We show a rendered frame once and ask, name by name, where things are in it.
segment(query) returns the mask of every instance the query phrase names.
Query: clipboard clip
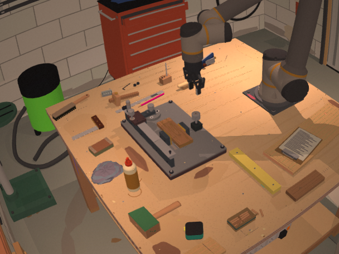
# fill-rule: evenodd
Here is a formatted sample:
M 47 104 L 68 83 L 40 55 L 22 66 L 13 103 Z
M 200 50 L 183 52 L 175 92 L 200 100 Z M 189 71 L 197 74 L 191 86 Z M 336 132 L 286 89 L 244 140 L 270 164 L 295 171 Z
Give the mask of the clipboard clip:
M 297 159 L 299 158 L 299 155 L 298 155 L 298 154 L 295 154 L 295 153 L 293 153 L 292 151 L 290 151 L 290 150 L 288 150 L 288 149 L 286 149 L 286 148 L 284 148 L 284 149 L 282 150 L 282 153 L 285 154 L 286 156 L 288 156 L 288 157 L 294 159 L 294 160 L 297 160 Z

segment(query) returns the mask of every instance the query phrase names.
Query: green shop vacuum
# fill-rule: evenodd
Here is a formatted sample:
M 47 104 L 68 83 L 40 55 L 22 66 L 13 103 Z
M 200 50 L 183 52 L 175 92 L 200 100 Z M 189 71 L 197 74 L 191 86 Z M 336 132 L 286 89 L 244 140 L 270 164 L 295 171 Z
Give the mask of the green shop vacuum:
M 46 108 L 64 100 L 57 67 L 50 63 L 32 66 L 21 73 L 18 78 L 18 84 L 25 106 L 14 122 L 12 150 L 16 161 L 34 170 L 8 180 L 0 162 L 0 189 L 9 215 L 14 222 L 56 205 L 56 201 L 40 169 L 49 168 L 68 155 L 68 152 L 65 151 L 48 163 L 34 165 L 24 162 L 17 153 L 18 125 L 26 110 L 35 135 L 39 136 L 43 131 L 55 130 L 52 121 L 47 115 Z M 10 102 L 0 103 L 0 128 L 10 123 L 16 113 L 15 104 Z M 46 145 L 57 136 L 58 132 L 55 132 L 41 144 L 33 157 L 34 161 L 39 158 Z

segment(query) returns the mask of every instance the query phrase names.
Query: black knob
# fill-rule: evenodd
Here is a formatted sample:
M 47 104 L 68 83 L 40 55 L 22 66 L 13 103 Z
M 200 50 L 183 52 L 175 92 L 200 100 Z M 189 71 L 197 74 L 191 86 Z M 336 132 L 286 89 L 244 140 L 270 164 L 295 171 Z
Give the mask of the black knob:
M 287 230 L 284 229 L 280 232 L 278 238 L 283 239 L 287 235 Z

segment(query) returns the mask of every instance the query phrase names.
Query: vacuum hose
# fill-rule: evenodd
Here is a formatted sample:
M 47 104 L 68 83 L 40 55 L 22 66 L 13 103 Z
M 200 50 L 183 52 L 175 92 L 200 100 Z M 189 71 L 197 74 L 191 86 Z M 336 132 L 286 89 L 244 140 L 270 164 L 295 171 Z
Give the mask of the vacuum hose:
M 59 155 L 57 158 L 55 158 L 54 160 L 47 162 L 45 164 L 40 164 L 40 165 L 34 165 L 34 164 L 30 164 L 27 162 L 24 162 L 22 159 L 20 159 L 19 155 L 18 155 L 18 151 L 17 151 L 17 132 L 18 132 L 18 126 L 19 126 L 19 121 L 22 117 L 22 115 L 26 112 L 26 107 L 24 106 L 21 110 L 21 112 L 18 114 L 17 119 L 14 122 L 14 128 L 13 128 L 13 135 L 12 135 L 12 150 L 13 150 L 13 155 L 14 158 L 17 162 L 19 162 L 21 165 L 25 166 L 26 168 L 31 168 L 31 169 L 35 169 L 35 168 L 40 168 L 40 169 L 45 169 L 45 168 L 49 168 L 53 165 L 55 165 L 56 163 L 62 161 L 63 159 L 65 159 L 68 156 L 68 152 L 65 151 L 64 153 L 62 153 L 61 155 Z M 40 157 L 42 151 L 44 150 L 44 148 L 46 147 L 46 145 L 52 141 L 53 139 L 55 139 L 57 136 L 59 135 L 58 132 L 53 133 L 52 135 L 50 135 L 39 147 L 38 151 L 36 152 L 35 156 L 33 157 L 34 161 L 37 161 L 38 158 Z

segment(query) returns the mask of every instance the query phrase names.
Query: red bottle cap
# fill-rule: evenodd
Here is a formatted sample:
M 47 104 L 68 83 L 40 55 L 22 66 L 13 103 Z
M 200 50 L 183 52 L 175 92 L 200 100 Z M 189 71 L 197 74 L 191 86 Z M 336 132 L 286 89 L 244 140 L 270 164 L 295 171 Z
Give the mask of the red bottle cap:
M 132 161 L 128 157 L 126 158 L 125 165 L 128 167 L 132 166 Z

